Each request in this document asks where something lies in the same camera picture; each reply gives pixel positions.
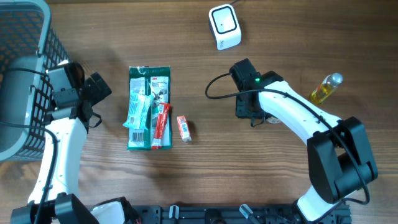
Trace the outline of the green 3M product package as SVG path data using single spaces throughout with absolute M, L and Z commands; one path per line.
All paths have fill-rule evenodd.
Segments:
M 142 95 L 154 95 L 154 100 L 147 115 L 147 129 L 130 129 L 127 142 L 128 151 L 151 151 L 155 127 L 158 117 L 159 103 L 170 102 L 171 85 L 170 67 L 130 67 L 129 68 L 129 93 L 134 91 Z M 160 149 L 172 147 L 172 132 L 170 124 L 170 113 L 168 116 L 165 132 L 161 141 Z

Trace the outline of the orange small carton box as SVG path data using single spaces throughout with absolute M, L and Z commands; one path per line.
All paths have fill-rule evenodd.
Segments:
M 190 130 L 188 127 L 188 122 L 186 120 L 186 117 L 184 115 L 178 116 L 177 117 L 177 123 L 178 123 L 178 128 L 180 131 L 180 136 L 183 140 L 183 142 L 189 142 L 192 140 Z

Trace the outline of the red stick sachet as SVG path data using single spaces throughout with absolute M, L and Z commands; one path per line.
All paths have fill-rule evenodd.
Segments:
M 169 103 L 159 103 L 157 123 L 155 127 L 154 138 L 151 144 L 151 149 L 160 149 L 162 147 L 161 141 L 164 136 L 165 126 L 167 124 L 169 116 L 169 110 Z

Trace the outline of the small yellow oil bottle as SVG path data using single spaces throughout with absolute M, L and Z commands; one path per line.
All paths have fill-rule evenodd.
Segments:
M 314 105 L 319 105 L 328 98 L 343 82 L 343 76 L 340 73 L 328 75 L 321 84 L 310 94 L 309 100 Z

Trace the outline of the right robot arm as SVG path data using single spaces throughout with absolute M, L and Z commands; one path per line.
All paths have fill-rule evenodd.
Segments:
M 236 62 L 229 75 L 239 91 L 238 118 L 284 123 L 307 146 L 311 187 L 296 202 L 303 221 L 319 222 L 377 179 L 376 161 L 359 119 L 341 119 L 322 111 L 276 72 L 257 72 L 247 58 Z

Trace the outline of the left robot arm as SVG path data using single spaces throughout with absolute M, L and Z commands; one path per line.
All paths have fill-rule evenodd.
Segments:
M 80 157 L 93 106 L 112 91 L 99 73 L 86 78 L 78 62 L 65 60 L 45 76 L 53 91 L 41 129 L 47 138 L 44 155 L 28 204 L 12 211 L 11 223 L 97 223 L 78 198 Z

